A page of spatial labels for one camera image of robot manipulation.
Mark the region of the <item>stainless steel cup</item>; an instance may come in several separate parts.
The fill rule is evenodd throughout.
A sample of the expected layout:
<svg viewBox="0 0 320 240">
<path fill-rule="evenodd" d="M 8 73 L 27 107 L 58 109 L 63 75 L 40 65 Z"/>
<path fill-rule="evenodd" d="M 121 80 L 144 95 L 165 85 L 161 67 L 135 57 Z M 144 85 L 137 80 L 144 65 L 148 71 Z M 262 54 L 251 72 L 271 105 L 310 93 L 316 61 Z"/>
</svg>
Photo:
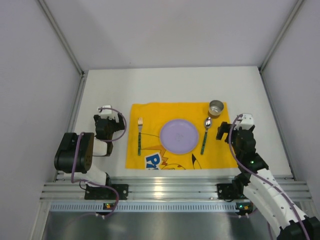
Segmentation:
<svg viewBox="0 0 320 240">
<path fill-rule="evenodd" d="M 219 100 L 212 100 L 208 105 L 208 116 L 218 118 L 224 110 L 224 103 Z"/>
</svg>

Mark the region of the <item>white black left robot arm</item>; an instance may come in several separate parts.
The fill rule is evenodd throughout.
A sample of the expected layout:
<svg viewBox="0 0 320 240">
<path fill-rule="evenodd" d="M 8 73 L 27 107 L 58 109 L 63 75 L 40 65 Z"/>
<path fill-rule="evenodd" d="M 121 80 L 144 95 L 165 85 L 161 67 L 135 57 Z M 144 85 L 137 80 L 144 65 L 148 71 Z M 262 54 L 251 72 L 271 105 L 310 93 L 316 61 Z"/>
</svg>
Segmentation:
<svg viewBox="0 0 320 240">
<path fill-rule="evenodd" d="M 71 182 L 85 182 L 93 187 L 112 186 L 110 176 L 93 163 L 94 157 L 109 157 L 117 139 L 114 133 L 126 131 L 122 114 L 108 113 L 93 116 L 95 132 L 66 132 L 54 157 L 57 171 L 70 174 Z"/>
</svg>

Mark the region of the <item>spoon with green handle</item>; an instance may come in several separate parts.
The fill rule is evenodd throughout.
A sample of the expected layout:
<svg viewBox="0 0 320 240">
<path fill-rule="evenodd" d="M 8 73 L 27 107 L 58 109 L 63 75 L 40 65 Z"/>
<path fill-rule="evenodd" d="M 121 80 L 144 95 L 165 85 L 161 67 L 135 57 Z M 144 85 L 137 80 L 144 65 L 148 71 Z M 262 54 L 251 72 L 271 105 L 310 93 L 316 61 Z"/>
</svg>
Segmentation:
<svg viewBox="0 0 320 240">
<path fill-rule="evenodd" d="M 212 118 L 210 116 L 208 116 L 204 121 L 205 132 L 204 132 L 201 151 L 200 151 L 201 155 L 204 154 L 205 146 L 206 146 L 206 142 L 207 142 L 208 131 L 211 128 L 211 126 L 212 126 Z"/>
</svg>

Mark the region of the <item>fork with green handle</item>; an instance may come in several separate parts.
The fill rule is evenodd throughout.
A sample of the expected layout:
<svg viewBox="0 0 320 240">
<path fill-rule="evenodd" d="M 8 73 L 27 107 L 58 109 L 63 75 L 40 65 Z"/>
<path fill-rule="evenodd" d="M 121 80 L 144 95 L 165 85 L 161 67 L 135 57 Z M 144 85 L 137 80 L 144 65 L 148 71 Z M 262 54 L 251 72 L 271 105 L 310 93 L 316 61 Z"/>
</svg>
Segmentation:
<svg viewBox="0 0 320 240">
<path fill-rule="evenodd" d="M 143 118 L 139 117 L 137 120 L 137 126 L 138 126 L 138 156 L 141 155 L 141 149 L 142 149 L 142 128 L 143 128 Z"/>
</svg>

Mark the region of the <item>purple plastic plate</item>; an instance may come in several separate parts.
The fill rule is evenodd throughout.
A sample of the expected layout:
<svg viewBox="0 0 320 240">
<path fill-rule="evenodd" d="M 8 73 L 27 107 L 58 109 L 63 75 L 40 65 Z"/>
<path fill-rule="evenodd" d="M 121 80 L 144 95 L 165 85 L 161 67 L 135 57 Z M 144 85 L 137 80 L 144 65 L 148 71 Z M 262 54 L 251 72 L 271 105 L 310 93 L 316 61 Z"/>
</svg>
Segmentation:
<svg viewBox="0 0 320 240">
<path fill-rule="evenodd" d="M 196 126 L 185 119 L 173 119 L 163 125 L 159 133 L 161 145 L 170 153 L 190 153 L 199 142 Z"/>
</svg>

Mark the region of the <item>yellow cartoon placemat cloth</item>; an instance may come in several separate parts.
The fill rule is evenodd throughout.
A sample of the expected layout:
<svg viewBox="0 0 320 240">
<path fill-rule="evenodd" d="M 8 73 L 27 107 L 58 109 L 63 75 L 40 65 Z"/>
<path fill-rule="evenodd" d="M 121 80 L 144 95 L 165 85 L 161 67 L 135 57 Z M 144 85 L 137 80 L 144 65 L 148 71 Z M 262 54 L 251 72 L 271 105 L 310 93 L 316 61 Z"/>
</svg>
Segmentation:
<svg viewBox="0 0 320 240">
<path fill-rule="evenodd" d="M 137 170 L 204 170 L 236 168 L 229 147 L 216 140 L 218 127 L 230 120 L 225 108 L 212 120 L 208 130 L 204 154 L 201 148 L 205 134 L 204 122 L 208 117 L 207 102 L 152 102 L 133 104 L 130 111 L 126 168 Z M 143 119 L 141 131 L 141 155 L 138 156 L 138 118 Z M 198 145 L 186 154 L 167 151 L 160 142 L 160 131 L 165 123 L 183 119 L 193 123 L 199 133 Z"/>
</svg>

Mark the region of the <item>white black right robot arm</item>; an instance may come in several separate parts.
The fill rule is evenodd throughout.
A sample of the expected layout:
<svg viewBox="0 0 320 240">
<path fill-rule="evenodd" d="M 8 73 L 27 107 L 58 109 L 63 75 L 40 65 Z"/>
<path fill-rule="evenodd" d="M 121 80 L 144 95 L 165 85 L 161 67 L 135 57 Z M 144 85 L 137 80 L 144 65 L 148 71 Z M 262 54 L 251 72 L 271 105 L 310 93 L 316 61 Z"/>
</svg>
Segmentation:
<svg viewBox="0 0 320 240">
<path fill-rule="evenodd" d="M 308 216 L 285 193 L 256 151 L 255 126 L 246 129 L 241 121 L 239 115 L 233 123 L 222 122 L 216 135 L 217 140 L 227 135 L 225 142 L 240 170 L 232 181 L 237 194 L 255 205 L 278 240 L 318 240 L 319 219 Z"/>
</svg>

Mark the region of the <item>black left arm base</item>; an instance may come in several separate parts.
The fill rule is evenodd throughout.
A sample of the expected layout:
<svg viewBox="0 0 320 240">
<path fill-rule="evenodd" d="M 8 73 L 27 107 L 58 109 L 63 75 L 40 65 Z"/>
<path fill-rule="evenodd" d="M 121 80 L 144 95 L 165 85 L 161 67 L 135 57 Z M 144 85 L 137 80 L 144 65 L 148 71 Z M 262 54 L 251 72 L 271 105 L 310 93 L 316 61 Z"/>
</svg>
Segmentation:
<svg viewBox="0 0 320 240">
<path fill-rule="evenodd" d="M 112 183 L 109 178 L 107 178 L 106 183 L 118 193 L 119 200 L 127 200 L 127 197 L 129 194 L 128 184 Z M 109 188 L 86 183 L 84 199 L 85 200 L 116 200 L 117 195 L 113 190 Z"/>
</svg>

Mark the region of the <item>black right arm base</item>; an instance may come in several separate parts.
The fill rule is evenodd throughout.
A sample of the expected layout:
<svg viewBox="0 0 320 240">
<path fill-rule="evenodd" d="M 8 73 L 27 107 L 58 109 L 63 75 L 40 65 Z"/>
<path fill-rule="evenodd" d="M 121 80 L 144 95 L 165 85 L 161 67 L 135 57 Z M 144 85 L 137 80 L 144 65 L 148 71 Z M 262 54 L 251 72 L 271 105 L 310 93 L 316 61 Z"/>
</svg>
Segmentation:
<svg viewBox="0 0 320 240">
<path fill-rule="evenodd" d="M 245 174 L 235 176 L 231 183 L 218 183 L 217 194 L 219 200 L 232 202 L 234 200 L 246 199 L 244 195 L 244 187 L 250 183 L 249 178 Z"/>
</svg>

